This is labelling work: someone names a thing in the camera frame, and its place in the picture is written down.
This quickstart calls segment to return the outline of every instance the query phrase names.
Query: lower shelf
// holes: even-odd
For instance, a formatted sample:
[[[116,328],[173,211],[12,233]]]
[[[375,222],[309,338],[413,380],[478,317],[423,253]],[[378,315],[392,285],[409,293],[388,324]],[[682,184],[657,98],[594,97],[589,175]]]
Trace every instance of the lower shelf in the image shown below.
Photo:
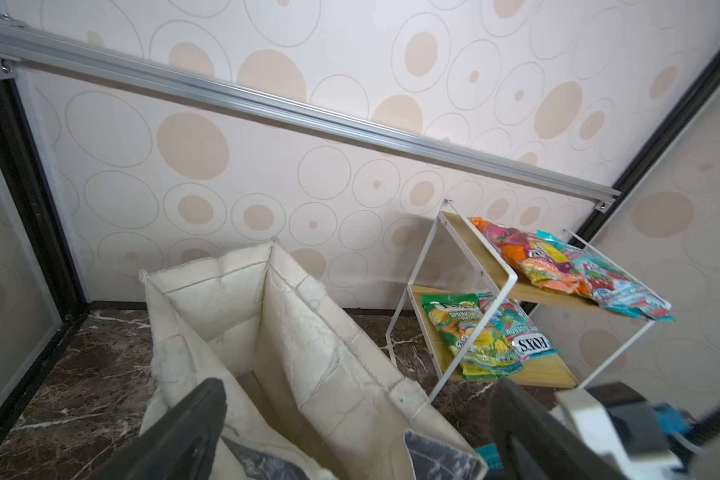
[[[427,286],[411,285],[408,288],[408,294],[412,298],[414,312],[416,318],[422,328],[424,340],[427,342],[430,352],[433,354],[434,369],[438,373],[438,377],[442,377],[443,372],[454,359],[451,351],[440,338],[438,332],[434,329],[432,322],[429,321],[427,313],[422,308],[422,294],[441,295],[447,292]],[[522,372],[509,376],[513,382],[519,385],[529,386],[546,386],[561,389],[569,389],[576,387],[579,383],[573,373],[568,370],[563,360],[557,355],[550,355],[540,359],[529,360],[524,363]],[[456,367],[450,380],[469,381],[461,377],[461,366]],[[494,382],[495,380],[474,380],[477,382]]]

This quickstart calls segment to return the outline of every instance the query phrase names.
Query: wallpaper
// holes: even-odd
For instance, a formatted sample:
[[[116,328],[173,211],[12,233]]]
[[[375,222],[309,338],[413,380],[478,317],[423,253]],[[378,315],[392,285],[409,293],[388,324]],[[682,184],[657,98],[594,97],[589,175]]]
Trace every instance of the wallpaper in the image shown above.
[[[0,176],[0,405],[60,324]]]
[[[606,370],[652,402],[700,415],[720,403],[720,92],[645,178],[594,244],[672,302],[659,323]],[[534,321],[578,378],[642,324],[539,308]]]
[[[5,11],[602,184],[720,46],[720,2],[697,0],[7,0]],[[391,308],[443,198],[466,215],[553,231],[593,206],[169,99],[21,77],[96,300],[142,300],[139,268],[277,236],[342,306]],[[470,286],[466,267],[434,253],[422,274]]]

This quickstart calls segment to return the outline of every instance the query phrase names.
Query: grey fabric patch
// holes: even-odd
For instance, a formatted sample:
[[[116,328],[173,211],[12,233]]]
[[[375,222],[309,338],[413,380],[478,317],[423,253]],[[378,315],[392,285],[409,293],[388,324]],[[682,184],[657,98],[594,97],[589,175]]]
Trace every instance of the grey fabric patch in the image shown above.
[[[412,430],[403,434],[416,480],[477,480],[480,462],[442,442]]]
[[[224,444],[242,464],[248,478],[254,480],[309,480],[300,467],[269,453],[257,452],[222,437]]]

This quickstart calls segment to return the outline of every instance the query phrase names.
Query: snack package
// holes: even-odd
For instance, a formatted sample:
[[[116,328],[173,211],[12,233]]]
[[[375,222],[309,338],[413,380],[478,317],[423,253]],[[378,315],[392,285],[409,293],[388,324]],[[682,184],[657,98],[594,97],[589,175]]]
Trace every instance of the snack package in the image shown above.
[[[547,232],[539,231],[538,236],[556,246],[584,274],[590,286],[590,298],[601,308],[634,318],[674,321],[669,302],[651,293],[638,279],[605,257],[568,245]]]
[[[478,293],[480,311],[485,313],[495,298],[493,293]],[[558,353],[514,300],[502,302],[490,318],[490,323],[507,338],[523,362]]]
[[[479,216],[472,219],[478,230],[498,248],[501,257],[536,286],[561,293],[589,296],[584,276],[565,255],[533,234],[492,224]]]
[[[422,295],[422,307],[448,349],[456,356],[483,317],[478,296]],[[518,354],[488,322],[461,360],[465,379],[497,379],[523,369]]]

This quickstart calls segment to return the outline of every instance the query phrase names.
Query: orange candy bag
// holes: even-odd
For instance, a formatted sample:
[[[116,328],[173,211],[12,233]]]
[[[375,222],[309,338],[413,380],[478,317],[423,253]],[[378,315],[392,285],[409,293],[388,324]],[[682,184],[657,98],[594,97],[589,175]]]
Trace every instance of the orange candy bag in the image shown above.
[[[508,264],[526,275],[534,285],[561,293],[578,293],[589,297],[586,279],[565,255],[537,236],[492,224],[479,216],[472,224],[495,246]]]

